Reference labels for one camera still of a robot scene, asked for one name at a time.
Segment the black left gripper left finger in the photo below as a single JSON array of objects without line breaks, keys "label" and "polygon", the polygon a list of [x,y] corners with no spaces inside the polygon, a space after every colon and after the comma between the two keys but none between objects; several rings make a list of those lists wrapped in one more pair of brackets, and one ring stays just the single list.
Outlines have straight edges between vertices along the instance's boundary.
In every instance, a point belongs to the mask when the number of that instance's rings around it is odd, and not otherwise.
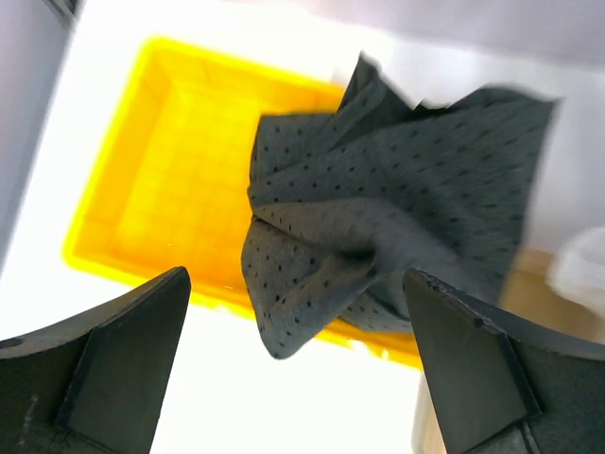
[{"label": "black left gripper left finger", "polygon": [[1,342],[4,453],[148,453],[190,298],[184,267]]}]

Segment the grey polka dot skirt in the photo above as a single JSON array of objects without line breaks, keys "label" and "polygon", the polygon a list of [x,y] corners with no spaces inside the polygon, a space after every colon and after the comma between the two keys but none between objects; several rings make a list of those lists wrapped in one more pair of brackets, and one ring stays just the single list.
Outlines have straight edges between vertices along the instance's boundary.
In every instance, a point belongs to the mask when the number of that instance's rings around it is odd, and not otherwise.
[{"label": "grey polka dot skirt", "polygon": [[411,269],[497,303],[557,107],[503,85],[411,106],[360,58],[334,113],[261,116],[241,267],[268,353],[335,320],[410,332]]}]

